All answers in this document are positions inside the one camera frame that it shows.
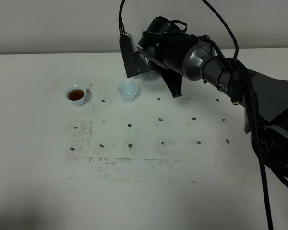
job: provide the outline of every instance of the cup of tea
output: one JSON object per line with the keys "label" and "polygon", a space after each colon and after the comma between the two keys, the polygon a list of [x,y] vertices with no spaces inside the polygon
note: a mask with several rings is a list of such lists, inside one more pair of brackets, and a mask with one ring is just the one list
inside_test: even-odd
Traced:
{"label": "cup of tea", "polygon": [[73,85],[66,90],[65,96],[75,106],[84,104],[86,87],[83,85]]}

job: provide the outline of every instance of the small white cup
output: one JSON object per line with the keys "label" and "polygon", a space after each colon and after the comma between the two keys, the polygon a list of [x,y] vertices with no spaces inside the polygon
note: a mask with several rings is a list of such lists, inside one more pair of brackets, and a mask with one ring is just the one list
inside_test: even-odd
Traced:
{"label": "small white cup", "polygon": [[[69,95],[69,93],[70,93],[71,91],[73,91],[73,90],[81,90],[81,91],[83,91],[84,96],[83,96],[81,99],[77,100],[77,101],[70,100],[70,99],[68,98],[68,95]],[[66,90],[65,96],[66,96],[66,98],[67,98],[73,105],[75,105],[75,106],[81,106],[81,105],[84,104],[84,101],[85,101],[86,87],[84,87],[83,85],[73,85],[73,86],[69,87],[69,88]]]}
{"label": "small white cup", "polygon": [[126,102],[132,102],[138,92],[138,86],[130,81],[125,81],[117,87],[117,91]]}

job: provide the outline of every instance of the black cable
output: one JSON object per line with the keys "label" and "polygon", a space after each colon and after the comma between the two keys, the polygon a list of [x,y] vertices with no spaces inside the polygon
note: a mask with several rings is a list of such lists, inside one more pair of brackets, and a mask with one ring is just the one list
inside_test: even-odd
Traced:
{"label": "black cable", "polygon": [[221,60],[225,66],[229,64],[229,61],[226,59],[226,57],[223,55],[222,51],[220,50],[220,48],[217,46],[217,44],[214,41],[212,41],[207,36],[202,37],[201,40],[203,42],[209,43],[213,47],[213,49],[215,49],[216,53],[221,58]]}
{"label": "black cable", "polygon": [[264,153],[261,146],[259,132],[258,132],[258,101],[257,97],[253,88],[251,77],[248,73],[246,67],[241,63],[238,62],[239,68],[242,71],[243,78],[242,78],[242,86],[244,91],[245,97],[245,108],[247,113],[247,118],[250,123],[251,133],[255,143],[255,151],[257,152],[258,160],[259,160],[259,167],[261,173],[261,179],[263,184],[263,193],[264,193],[264,205],[265,205],[265,212],[267,215],[268,227],[269,230],[273,229],[273,221],[272,221],[272,214],[271,214],[271,207],[270,207],[270,200],[269,200],[269,192],[268,192],[268,183],[264,165]]}
{"label": "black cable", "polygon": [[122,0],[121,1],[121,4],[120,4],[120,12],[119,12],[119,30],[120,30],[120,35],[124,35],[126,34],[125,32],[125,28],[124,28],[124,24],[123,24],[123,19],[121,17],[121,12],[123,10],[123,6],[124,6],[124,3],[125,3],[126,0]]}
{"label": "black cable", "polygon": [[239,52],[239,47],[238,47],[238,43],[237,40],[234,36],[234,34],[232,33],[232,31],[230,30],[229,26],[226,24],[226,22],[224,21],[224,19],[221,17],[221,15],[212,7],[212,5],[210,5],[206,0],[202,0],[211,10],[213,13],[215,13],[215,15],[218,17],[218,19],[223,23],[223,25],[225,26],[225,28],[227,29],[231,39],[234,42],[235,45],[235,54],[234,54],[234,59],[237,59],[238,57],[238,52]]}
{"label": "black cable", "polygon": [[157,32],[150,32],[150,31],[143,31],[142,36],[145,36],[146,39],[170,39],[171,36],[177,35],[177,34],[186,34],[185,32],[176,31],[171,34],[165,34],[165,33],[157,33]]}
{"label": "black cable", "polygon": [[266,158],[266,162],[269,163],[269,167],[272,170],[272,172],[275,174],[275,176],[278,177],[278,179],[288,188],[288,180],[279,173],[279,171],[272,165],[272,163]]}

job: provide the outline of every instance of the clear plastic cup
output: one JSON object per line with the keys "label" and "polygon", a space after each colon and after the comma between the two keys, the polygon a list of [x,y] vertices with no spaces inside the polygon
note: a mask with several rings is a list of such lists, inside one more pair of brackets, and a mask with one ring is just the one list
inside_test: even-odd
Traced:
{"label": "clear plastic cup", "polygon": [[130,81],[125,81],[117,87],[117,91],[126,102],[132,102],[138,90],[138,86]]}

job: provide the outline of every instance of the white tabletop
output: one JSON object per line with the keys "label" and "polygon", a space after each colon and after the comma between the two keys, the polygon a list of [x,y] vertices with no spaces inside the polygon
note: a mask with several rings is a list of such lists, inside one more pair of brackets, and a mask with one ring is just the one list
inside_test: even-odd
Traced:
{"label": "white tabletop", "polygon": [[[288,79],[288,48],[239,59]],[[176,99],[163,81],[132,79],[140,91],[126,103],[116,91],[126,80],[120,53],[0,56],[5,220],[35,216],[47,230],[267,229],[243,107],[187,79]],[[90,89],[81,107],[64,97],[74,84]],[[288,189],[267,177],[275,229],[288,230]]]}

